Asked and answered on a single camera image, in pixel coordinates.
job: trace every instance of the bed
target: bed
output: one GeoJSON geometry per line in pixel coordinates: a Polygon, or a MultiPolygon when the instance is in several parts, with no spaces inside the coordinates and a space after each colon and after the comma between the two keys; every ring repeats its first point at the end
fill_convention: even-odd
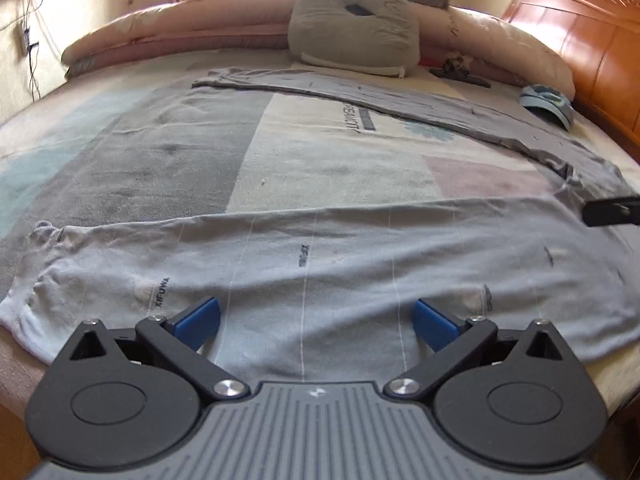
{"type": "Polygon", "coordinates": [[[558,52],[574,72],[581,112],[636,160],[640,0],[512,0],[502,18],[558,52]]]}

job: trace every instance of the bed sheet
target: bed sheet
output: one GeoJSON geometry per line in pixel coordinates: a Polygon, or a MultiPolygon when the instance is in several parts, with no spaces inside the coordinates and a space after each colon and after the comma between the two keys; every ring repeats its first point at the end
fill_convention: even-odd
{"type": "MultiPolygon", "coordinates": [[[[0,230],[3,230],[0,233],[2,238],[0,248],[4,251],[1,263],[3,274],[5,274],[0,276],[0,297],[7,292],[12,277],[5,271],[14,269],[17,265],[22,246],[17,240],[20,236],[20,239],[24,240],[33,224],[45,218],[57,220],[58,225],[69,223],[92,225],[138,219],[172,218],[203,212],[323,207],[345,204],[345,200],[352,200],[348,193],[342,192],[350,186],[361,186],[362,189],[367,190],[362,195],[360,203],[391,203],[397,197],[405,202],[423,202],[442,196],[519,196],[551,192],[548,180],[542,177],[540,168],[506,150],[496,150],[471,139],[459,138],[447,130],[430,128],[424,124],[410,121],[393,123],[391,118],[369,112],[365,108],[329,101],[310,101],[309,98],[299,96],[285,98],[276,94],[273,99],[265,103],[263,109],[254,110],[251,113],[248,110],[242,118],[231,115],[217,117],[216,120],[227,121],[231,133],[234,134],[234,142],[242,137],[243,124],[262,121],[262,129],[255,130],[254,127],[255,135],[247,137],[243,147],[238,147],[237,144],[224,146],[227,151],[234,152],[233,171],[235,173],[228,180],[228,189],[219,190],[223,196],[212,194],[210,189],[207,189],[209,187],[207,183],[203,183],[202,195],[206,196],[208,201],[204,211],[202,204],[191,204],[190,207],[195,209],[172,208],[171,204],[167,203],[170,200],[167,199],[175,194],[176,189],[170,187],[156,193],[154,199],[159,205],[150,208],[143,216],[136,216],[127,209],[130,192],[126,187],[108,189],[110,199],[101,202],[100,197],[97,197],[88,206],[80,208],[74,214],[55,211],[52,207],[34,206],[34,204],[37,205],[37,198],[43,192],[69,193],[70,189],[75,189],[79,193],[79,200],[87,200],[81,191],[82,179],[86,177],[88,167],[87,165],[82,168],[74,166],[78,156],[87,157],[92,153],[108,150],[108,134],[113,133],[114,126],[117,126],[120,132],[131,133],[145,128],[161,131],[166,127],[163,114],[170,113],[168,102],[176,91],[189,88],[191,82],[205,75],[209,69],[224,66],[288,68],[292,65],[286,52],[193,52],[169,56],[77,78],[8,121],[0,129],[0,155],[2,156],[0,169],[2,169],[1,178],[9,179],[12,186],[9,188],[3,186],[0,189],[9,189],[13,194],[9,195],[5,201],[5,203],[11,203],[12,207],[0,213],[0,230]],[[135,113],[132,113],[132,110],[137,105],[143,105],[145,99],[154,92],[156,94],[164,92],[168,100],[164,104],[164,109],[159,110],[158,122],[152,125],[136,124],[135,113]],[[341,136],[369,134],[369,139],[373,139],[371,142],[386,146],[394,153],[385,166],[389,174],[393,175],[394,171],[400,168],[401,173],[396,173],[398,179],[404,178],[412,185],[396,188],[390,186],[387,190],[381,190],[375,186],[365,186],[362,182],[354,182],[353,174],[346,168],[338,168],[340,171],[334,171],[334,178],[327,180],[324,186],[327,190],[326,194],[309,196],[305,193],[304,186],[300,185],[300,178],[304,180],[305,175],[306,178],[316,178],[321,171],[315,175],[305,173],[303,166],[305,156],[308,155],[303,156],[297,152],[295,142],[289,142],[286,145],[281,143],[274,147],[274,142],[278,142],[283,130],[289,129],[288,133],[294,137],[299,134],[295,131],[296,126],[298,130],[304,127],[306,130],[315,130],[316,133],[331,130],[334,133],[339,132],[341,136]],[[412,136],[413,140],[420,140],[421,146],[428,146],[428,155],[421,155],[428,159],[426,160],[428,172],[412,173],[415,153],[397,148],[398,142],[394,137],[407,139],[412,136]],[[298,161],[300,167],[294,171],[293,178],[279,175],[287,181],[288,187],[285,186],[282,192],[276,193],[273,192],[271,182],[268,181],[272,178],[277,180],[278,174],[281,173],[278,169],[278,158],[273,156],[273,152],[279,149],[288,150],[287,159],[298,161]],[[22,163],[20,171],[15,167],[15,162],[18,160],[22,163]],[[33,171],[24,171],[24,162],[28,162],[29,168],[33,171]],[[264,178],[261,176],[264,172],[256,171],[256,168],[263,170],[267,168],[271,176],[264,178]],[[414,190],[412,192],[414,195],[407,195],[409,188],[414,190]]],[[[491,90],[486,90],[436,79],[425,69],[418,70],[415,75],[404,80],[331,69],[317,70],[340,73],[347,78],[364,78],[398,89],[408,88],[462,98],[486,104],[510,114],[527,114],[529,120],[537,120],[519,107],[516,89],[500,84],[494,84],[491,90]]],[[[234,110],[237,111],[238,95],[234,91],[227,92],[229,92],[230,104],[233,102],[232,108],[235,107],[234,110]]],[[[596,152],[619,165],[628,181],[639,189],[640,168],[596,126],[578,117],[571,134],[582,142],[590,144],[596,152]]],[[[171,143],[165,139],[158,148],[163,150],[165,156],[170,156],[179,151],[180,144],[181,142],[171,143]]],[[[329,153],[324,155],[316,153],[316,155],[325,156],[327,160],[331,159],[329,153]]],[[[132,182],[143,182],[149,177],[148,172],[136,173],[124,162],[118,168],[120,171],[128,171],[132,182]]],[[[181,171],[179,158],[172,168],[176,172],[181,171]]],[[[100,177],[101,168],[95,167],[94,164],[94,167],[89,169],[93,178],[100,177]]],[[[635,345],[589,365],[590,373],[605,397],[610,412],[628,398],[640,383],[638,369],[640,369],[638,349],[635,345]]],[[[28,395],[43,371],[43,364],[19,347],[7,330],[0,330],[0,402],[2,404],[22,416],[28,395]]]]}

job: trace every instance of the patterned bedspread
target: patterned bedspread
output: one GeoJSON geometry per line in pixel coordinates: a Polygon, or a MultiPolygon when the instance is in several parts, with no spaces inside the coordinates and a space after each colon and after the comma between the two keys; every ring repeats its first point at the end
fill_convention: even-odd
{"type": "MultiPolygon", "coordinates": [[[[288,68],[285,52],[193,52],[73,80],[0,128],[0,298],[40,220],[94,226],[176,217],[552,194],[561,180],[505,148],[440,126],[339,100],[235,89],[191,89],[212,68],[288,68]],[[193,98],[208,92],[211,99],[193,98]]],[[[328,73],[339,73],[324,70],[328,73]]],[[[517,90],[340,73],[434,92],[537,119],[517,90]]],[[[573,132],[615,156],[630,183],[638,167],[597,128],[573,132]]],[[[630,362],[625,353],[625,363],[630,362]]],[[[615,363],[606,368],[611,375],[615,363]]],[[[21,414],[44,366],[0,332],[0,403],[21,414]]],[[[605,377],[602,367],[594,368],[605,377]]],[[[614,410],[640,383],[598,384],[614,410]]]]}

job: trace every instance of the logo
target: logo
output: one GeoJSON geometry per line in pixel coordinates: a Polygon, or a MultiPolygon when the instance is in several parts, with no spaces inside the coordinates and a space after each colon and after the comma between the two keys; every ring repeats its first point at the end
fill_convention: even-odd
{"type": "Polygon", "coordinates": [[[356,117],[356,109],[351,105],[344,105],[342,112],[344,113],[345,126],[356,133],[360,133],[360,123],[356,117]]]}
{"type": "Polygon", "coordinates": [[[319,399],[320,397],[326,395],[326,390],[324,388],[316,386],[313,390],[309,390],[309,395],[315,397],[316,399],[319,399]]]}
{"type": "Polygon", "coordinates": [[[160,286],[158,287],[158,292],[156,292],[156,307],[162,307],[162,300],[164,295],[166,294],[166,284],[169,283],[169,278],[165,278],[160,282],[160,286]]]}

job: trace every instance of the wall outlet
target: wall outlet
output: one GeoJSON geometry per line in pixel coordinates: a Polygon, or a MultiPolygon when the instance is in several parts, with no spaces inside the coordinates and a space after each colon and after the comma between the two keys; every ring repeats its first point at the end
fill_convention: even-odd
{"type": "Polygon", "coordinates": [[[16,25],[15,39],[22,57],[27,57],[29,51],[38,44],[37,31],[25,21],[16,25]]]}

